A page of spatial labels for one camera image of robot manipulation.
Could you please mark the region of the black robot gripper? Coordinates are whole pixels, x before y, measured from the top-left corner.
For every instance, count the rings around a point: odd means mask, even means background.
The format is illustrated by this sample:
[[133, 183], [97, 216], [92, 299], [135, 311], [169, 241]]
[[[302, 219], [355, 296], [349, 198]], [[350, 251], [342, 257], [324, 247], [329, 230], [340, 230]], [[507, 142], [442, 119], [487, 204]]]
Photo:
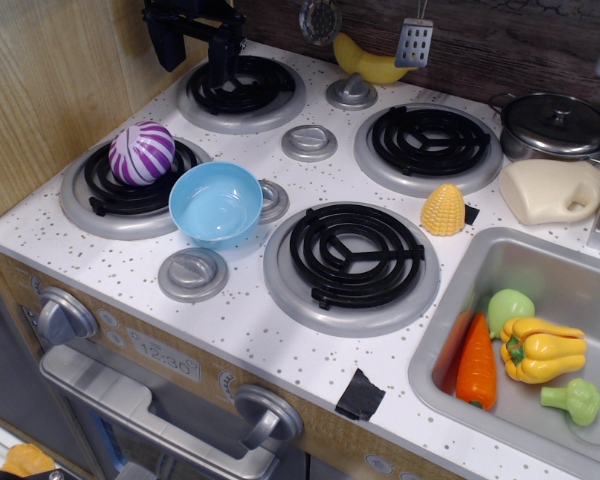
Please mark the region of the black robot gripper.
[[235, 77], [246, 18], [227, 1], [145, 1], [142, 16], [167, 72], [186, 59], [188, 36], [209, 43], [209, 88], [221, 88]]

